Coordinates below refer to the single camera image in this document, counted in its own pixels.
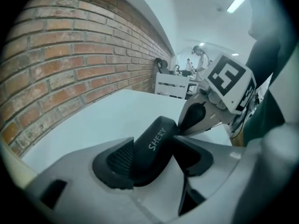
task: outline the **brick wall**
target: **brick wall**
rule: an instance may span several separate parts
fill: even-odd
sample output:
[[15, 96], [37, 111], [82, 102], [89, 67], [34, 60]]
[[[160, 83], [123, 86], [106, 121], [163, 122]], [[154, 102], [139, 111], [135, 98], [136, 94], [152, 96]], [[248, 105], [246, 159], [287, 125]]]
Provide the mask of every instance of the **brick wall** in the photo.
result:
[[152, 92], [153, 60], [170, 62], [170, 56], [125, 0], [32, 0], [1, 56], [1, 136], [22, 155], [66, 118], [119, 89]]

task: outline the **white table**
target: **white table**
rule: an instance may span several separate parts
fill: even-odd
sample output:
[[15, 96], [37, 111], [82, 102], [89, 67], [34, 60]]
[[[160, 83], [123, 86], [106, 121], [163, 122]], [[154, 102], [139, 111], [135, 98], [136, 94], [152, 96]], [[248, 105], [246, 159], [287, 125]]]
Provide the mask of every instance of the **white table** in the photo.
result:
[[[158, 116], [178, 122], [185, 101], [139, 91], [119, 91], [55, 127], [22, 160], [41, 173], [70, 152], [125, 137], [137, 139]], [[196, 138], [230, 145], [223, 126], [196, 135]]]

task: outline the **black frame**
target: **black frame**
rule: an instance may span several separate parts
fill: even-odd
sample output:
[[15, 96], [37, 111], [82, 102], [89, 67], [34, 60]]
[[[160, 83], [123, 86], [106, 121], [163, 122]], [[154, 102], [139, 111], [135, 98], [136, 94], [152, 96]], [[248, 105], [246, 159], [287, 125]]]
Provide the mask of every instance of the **black frame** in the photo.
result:
[[[18, 16], [24, 5], [28, 0], [0, 0], [1, 14], [2, 14], [2, 30], [0, 33], [1, 46], [3, 47], [5, 38], [8, 31], [12, 27], [13, 21]], [[292, 19], [292, 22], [297, 30], [299, 27], [298, 10], [295, 4], [297, 0], [280, 0], [283, 7], [288, 12]], [[7, 169], [3, 163], [3, 159], [0, 159], [1, 170], [1, 186], [2, 186], [2, 220], [11, 222], [14, 221], [30, 221], [35, 223], [53, 223], [50, 221], [50, 217], [47, 216], [41, 209], [35, 206], [24, 192], [16, 187], [11, 177], [9, 176]], [[283, 222], [294, 222], [297, 218], [297, 197], [299, 187], [299, 167], [297, 167], [291, 180], [285, 189], [278, 195], [278, 197], [266, 208], [259, 216], [255, 217], [252, 223], [279, 221], [279, 218]]]

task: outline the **fluorescent light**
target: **fluorescent light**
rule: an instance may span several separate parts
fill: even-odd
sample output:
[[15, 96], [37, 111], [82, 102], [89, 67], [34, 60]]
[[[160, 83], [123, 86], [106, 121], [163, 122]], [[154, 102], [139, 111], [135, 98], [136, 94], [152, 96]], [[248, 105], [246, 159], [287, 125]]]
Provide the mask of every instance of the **fluorescent light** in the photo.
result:
[[232, 5], [229, 6], [228, 12], [233, 13], [245, 0], [235, 0]]

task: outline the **person in white coat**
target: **person in white coat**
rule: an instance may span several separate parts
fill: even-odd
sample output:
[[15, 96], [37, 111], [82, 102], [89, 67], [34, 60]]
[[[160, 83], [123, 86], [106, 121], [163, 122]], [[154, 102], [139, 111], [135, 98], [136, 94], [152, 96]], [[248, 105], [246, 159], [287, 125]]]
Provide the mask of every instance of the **person in white coat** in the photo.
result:
[[196, 80], [197, 81], [202, 81], [205, 79], [205, 71], [207, 70], [210, 62], [209, 62], [209, 57], [207, 54], [204, 52], [203, 49], [201, 49], [199, 46], [195, 46], [192, 50], [192, 54], [196, 54], [200, 56], [199, 63], [197, 68], [195, 69], [196, 71]]
[[191, 63], [190, 63], [190, 59], [188, 58], [185, 70], [191, 70], [191, 69], [192, 69], [192, 66], [191, 66]]

